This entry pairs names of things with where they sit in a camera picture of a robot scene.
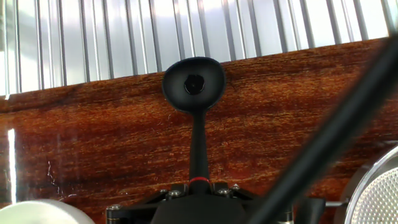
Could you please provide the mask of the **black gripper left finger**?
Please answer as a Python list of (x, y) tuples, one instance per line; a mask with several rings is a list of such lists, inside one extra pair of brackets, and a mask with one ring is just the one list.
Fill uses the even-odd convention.
[(159, 205), (187, 195), (187, 184), (172, 184), (170, 189), (161, 189), (134, 205), (110, 205), (106, 208), (106, 224), (150, 223)]

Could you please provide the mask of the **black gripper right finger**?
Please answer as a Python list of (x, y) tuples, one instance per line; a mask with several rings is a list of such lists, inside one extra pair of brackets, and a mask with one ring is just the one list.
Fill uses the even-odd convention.
[[(258, 194), (242, 189), (238, 184), (230, 187), (226, 182), (213, 183), (212, 191), (213, 195), (230, 198), (238, 202), (245, 212), (248, 212), (254, 201), (260, 197)], [(286, 208), (274, 223), (293, 224), (293, 206)]]

